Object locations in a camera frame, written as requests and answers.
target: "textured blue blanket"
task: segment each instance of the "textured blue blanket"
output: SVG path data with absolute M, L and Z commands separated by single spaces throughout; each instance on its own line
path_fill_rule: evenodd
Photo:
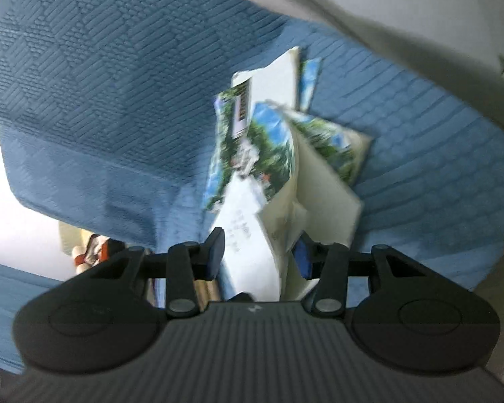
M 504 246 L 504 132 L 332 29 L 246 0 L 0 0 L 11 189 L 156 250 L 201 238 L 212 96 L 294 45 L 324 58 L 310 112 L 375 138 L 355 245 L 389 243 L 474 287 Z

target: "bed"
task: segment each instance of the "bed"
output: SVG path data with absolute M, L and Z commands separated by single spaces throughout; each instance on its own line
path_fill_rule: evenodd
M 331 27 L 247 0 L 0 0 L 0 143 L 25 206 L 158 252 L 206 236 L 212 95 L 298 45 L 310 112 L 375 140 L 353 246 L 472 289 L 504 249 L 504 131 Z M 349 303 L 366 294 L 350 287 Z
M 22 373 L 24 364 L 11 334 L 13 317 L 28 301 L 60 283 L 0 264 L 0 369 Z

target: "ribbed surface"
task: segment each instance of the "ribbed surface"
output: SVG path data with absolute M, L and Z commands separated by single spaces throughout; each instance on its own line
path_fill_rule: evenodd
M 345 326 L 308 316 L 299 304 L 211 304 L 174 321 L 133 363 L 88 377 L 28 371 L 4 396 L 36 403 L 499 403 L 504 385 L 475 369 L 446 377 L 379 364 Z
M 212 96 L 295 45 L 324 59 L 310 111 L 375 138 L 355 244 L 388 243 L 473 288 L 503 251 L 504 132 L 331 29 L 246 0 L 0 0 L 11 189 L 159 251 L 200 239 Z
M 24 369 L 13 343 L 13 318 L 22 306 L 61 282 L 0 265 L 0 368 L 16 374 Z

